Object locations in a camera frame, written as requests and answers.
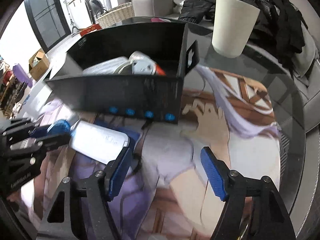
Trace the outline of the black glass door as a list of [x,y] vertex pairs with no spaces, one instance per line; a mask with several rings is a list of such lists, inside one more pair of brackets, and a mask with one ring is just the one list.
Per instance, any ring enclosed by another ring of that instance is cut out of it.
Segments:
[[31,28],[44,52],[47,53],[71,35],[60,0],[24,0],[24,6]]

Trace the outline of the white power bank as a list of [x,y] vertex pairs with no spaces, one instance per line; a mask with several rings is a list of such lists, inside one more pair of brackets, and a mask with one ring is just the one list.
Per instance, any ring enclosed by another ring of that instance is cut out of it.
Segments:
[[71,132],[70,148],[100,163],[116,160],[129,145],[127,134],[80,120]]

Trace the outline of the anime printed desk mat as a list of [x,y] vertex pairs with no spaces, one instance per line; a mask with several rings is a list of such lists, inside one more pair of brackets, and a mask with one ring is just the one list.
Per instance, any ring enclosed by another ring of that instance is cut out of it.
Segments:
[[[223,202],[201,164],[208,146],[231,170],[280,183],[280,139],[267,88],[224,70],[197,67],[183,90],[178,124],[95,113],[72,114],[60,100],[42,109],[41,125],[84,120],[127,134],[133,160],[109,207],[122,239],[208,239]],[[29,219],[39,228],[59,183],[88,178],[107,164],[70,148],[47,153],[33,181]]]

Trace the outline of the shoe rack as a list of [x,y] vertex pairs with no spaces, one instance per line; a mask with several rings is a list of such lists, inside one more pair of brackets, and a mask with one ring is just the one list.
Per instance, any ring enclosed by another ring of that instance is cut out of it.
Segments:
[[20,111],[25,89],[28,83],[20,81],[14,70],[1,57],[1,116],[6,119],[14,118]]

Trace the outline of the green soap box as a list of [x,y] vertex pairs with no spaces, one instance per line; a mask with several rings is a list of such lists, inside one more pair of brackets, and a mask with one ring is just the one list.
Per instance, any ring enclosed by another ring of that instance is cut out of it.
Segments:
[[126,57],[117,57],[111,60],[107,60],[98,64],[95,64],[91,67],[88,67],[83,70],[84,75],[105,75],[105,74],[113,74],[116,70],[128,63],[129,60]]

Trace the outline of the glue tube orange cap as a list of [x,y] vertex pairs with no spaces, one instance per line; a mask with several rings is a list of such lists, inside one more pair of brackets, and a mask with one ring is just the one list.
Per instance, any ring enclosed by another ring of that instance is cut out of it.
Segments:
[[165,71],[158,64],[156,65],[156,74],[161,76],[166,76]]

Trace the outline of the black jacket pile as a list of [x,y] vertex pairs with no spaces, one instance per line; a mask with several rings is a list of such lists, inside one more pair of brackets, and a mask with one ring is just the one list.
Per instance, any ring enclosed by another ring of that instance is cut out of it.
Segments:
[[293,69],[305,46],[303,16],[289,0],[184,0],[179,20],[204,19],[213,23],[213,48],[225,57],[240,56],[252,41]]

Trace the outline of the blue small bottle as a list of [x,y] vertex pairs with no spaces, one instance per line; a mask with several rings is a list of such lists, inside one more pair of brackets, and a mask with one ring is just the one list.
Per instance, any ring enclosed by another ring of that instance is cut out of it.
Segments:
[[47,129],[47,135],[58,135],[71,132],[71,126],[67,120],[60,119],[52,123]]

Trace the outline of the red gift box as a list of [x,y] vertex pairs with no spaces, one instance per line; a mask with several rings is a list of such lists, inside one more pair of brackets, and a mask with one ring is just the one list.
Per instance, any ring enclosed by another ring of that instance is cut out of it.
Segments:
[[96,30],[101,30],[101,26],[99,24],[93,24],[85,29],[81,29],[80,36],[83,37],[84,35]]

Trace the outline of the black cardboard box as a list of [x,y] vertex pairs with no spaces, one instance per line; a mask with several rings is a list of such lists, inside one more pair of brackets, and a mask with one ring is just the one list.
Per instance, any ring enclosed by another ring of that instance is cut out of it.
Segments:
[[[184,77],[198,64],[197,43],[187,44],[184,22],[140,22],[84,35],[67,51],[73,74],[46,80],[53,93],[75,111],[113,114],[157,122],[178,122]],[[139,51],[160,74],[86,75],[96,64]]]

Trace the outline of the purple yoga mat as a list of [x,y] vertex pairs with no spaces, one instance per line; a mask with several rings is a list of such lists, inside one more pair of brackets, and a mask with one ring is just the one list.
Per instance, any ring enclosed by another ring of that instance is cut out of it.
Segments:
[[12,67],[12,71],[18,81],[25,82],[29,88],[33,87],[33,78],[23,70],[19,63]]

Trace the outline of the cardboard box on floor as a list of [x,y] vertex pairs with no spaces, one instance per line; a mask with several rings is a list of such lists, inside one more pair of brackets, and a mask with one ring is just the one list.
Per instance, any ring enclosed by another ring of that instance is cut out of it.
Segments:
[[49,69],[49,65],[48,57],[41,48],[29,59],[29,74],[34,80],[38,81]]

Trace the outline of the cream tumbler cup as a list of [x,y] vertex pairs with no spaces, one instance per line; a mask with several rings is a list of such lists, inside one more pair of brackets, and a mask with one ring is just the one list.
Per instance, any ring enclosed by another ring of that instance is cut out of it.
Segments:
[[240,0],[216,0],[212,46],[227,58],[240,56],[260,9]]

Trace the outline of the grey sofa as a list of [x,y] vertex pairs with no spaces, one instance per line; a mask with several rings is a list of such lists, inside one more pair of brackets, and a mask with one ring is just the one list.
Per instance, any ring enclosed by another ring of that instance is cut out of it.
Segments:
[[289,0],[183,0],[178,21],[199,45],[175,125],[125,119],[140,162],[120,199],[124,239],[210,239],[224,202],[201,164],[209,147],[244,177],[268,176],[295,236],[308,238],[319,169],[319,127],[307,128],[296,64],[307,47]]

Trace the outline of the wicker basket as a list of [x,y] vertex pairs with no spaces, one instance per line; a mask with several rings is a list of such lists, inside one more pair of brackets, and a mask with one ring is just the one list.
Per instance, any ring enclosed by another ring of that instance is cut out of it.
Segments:
[[101,28],[108,28],[118,22],[132,18],[135,16],[133,6],[131,2],[121,4],[115,8],[112,8],[108,12],[103,13],[97,18],[97,24]]

